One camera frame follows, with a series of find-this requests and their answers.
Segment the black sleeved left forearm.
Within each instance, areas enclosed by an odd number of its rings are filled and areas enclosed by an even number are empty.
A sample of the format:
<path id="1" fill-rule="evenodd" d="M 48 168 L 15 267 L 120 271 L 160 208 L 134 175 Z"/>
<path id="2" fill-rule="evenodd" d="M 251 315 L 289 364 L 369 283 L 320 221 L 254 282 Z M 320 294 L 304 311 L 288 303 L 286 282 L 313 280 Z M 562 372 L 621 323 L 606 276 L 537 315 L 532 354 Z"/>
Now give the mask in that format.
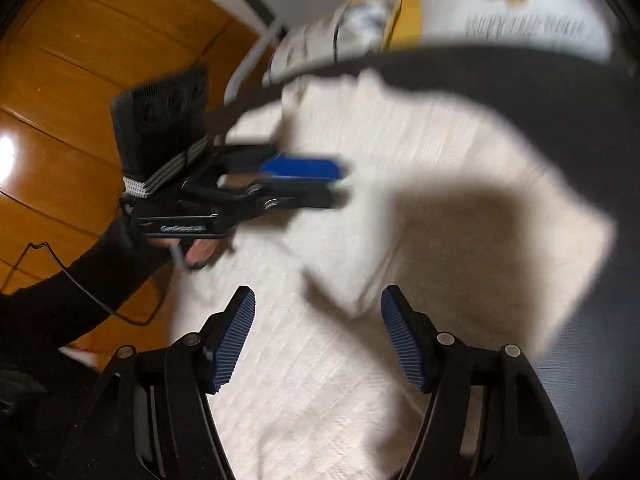
<path id="1" fill-rule="evenodd" d="M 70 266 L 38 284 L 1 297 L 1 352 L 51 351 L 70 344 L 111 316 L 145 326 L 120 307 L 170 260 L 119 217 Z"/>

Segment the person left hand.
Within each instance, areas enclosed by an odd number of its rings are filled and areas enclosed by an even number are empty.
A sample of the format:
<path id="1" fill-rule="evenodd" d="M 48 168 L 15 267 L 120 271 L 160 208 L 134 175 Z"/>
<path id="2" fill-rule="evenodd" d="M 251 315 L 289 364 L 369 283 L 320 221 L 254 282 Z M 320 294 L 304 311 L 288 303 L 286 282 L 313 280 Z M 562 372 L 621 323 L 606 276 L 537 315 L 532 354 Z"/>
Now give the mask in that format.
<path id="1" fill-rule="evenodd" d="M 178 240 L 178 238 L 149 238 L 148 243 L 170 251 L 175 263 L 189 270 L 212 266 L 231 249 L 231 240 Z"/>

